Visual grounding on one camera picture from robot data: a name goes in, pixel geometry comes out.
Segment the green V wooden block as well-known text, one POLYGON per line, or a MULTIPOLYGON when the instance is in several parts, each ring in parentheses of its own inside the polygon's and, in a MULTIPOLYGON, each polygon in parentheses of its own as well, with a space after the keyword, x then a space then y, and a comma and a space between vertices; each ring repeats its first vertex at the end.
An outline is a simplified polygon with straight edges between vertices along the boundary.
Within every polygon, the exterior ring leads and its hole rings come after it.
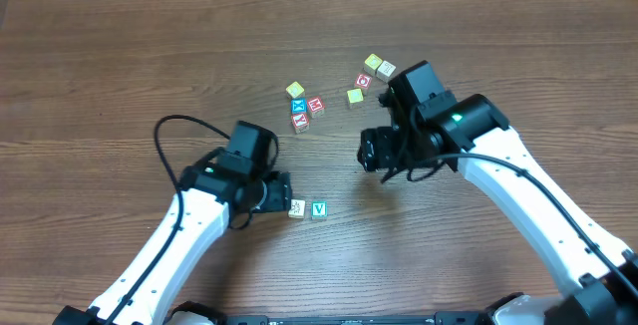
POLYGON ((313 201, 311 203, 311 218, 313 220, 324 220, 328 217, 328 206, 326 201, 313 201))

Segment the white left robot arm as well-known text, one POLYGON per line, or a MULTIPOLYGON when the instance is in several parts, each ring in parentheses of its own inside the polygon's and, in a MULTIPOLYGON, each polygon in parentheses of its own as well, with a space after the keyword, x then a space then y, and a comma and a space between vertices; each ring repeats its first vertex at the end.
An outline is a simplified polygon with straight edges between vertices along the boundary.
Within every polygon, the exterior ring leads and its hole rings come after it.
POLYGON ((256 213, 288 211, 290 174, 250 179, 215 163, 187 167, 168 212, 133 262, 86 310, 64 307, 54 325, 222 324, 225 316, 186 301, 170 306, 193 268, 228 229, 247 227, 256 213), (238 225, 236 215, 247 215, 238 225))

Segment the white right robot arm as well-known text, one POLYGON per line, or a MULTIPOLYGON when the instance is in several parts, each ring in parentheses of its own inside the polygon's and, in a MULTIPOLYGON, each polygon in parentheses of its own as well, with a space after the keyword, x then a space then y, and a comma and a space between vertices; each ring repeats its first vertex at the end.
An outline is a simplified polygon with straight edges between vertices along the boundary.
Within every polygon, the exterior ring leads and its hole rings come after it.
POLYGON ((504 114, 487 98, 461 102, 450 92, 423 99, 387 92, 380 104, 392 125, 361 134, 365 170, 408 180, 447 165, 487 195, 526 239, 560 295, 511 294, 479 324, 634 324, 637 255, 590 218, 542 169, 504 114))

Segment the sun picture wooden block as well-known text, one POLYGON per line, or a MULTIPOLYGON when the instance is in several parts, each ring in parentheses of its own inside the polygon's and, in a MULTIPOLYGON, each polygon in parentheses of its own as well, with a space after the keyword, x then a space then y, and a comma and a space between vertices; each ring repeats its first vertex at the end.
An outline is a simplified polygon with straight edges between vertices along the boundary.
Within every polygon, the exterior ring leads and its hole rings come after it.
POLYGON ((305 217, 306 202, 302 199, 292 199, 288 216, 290 218, 303 219, 305 217))

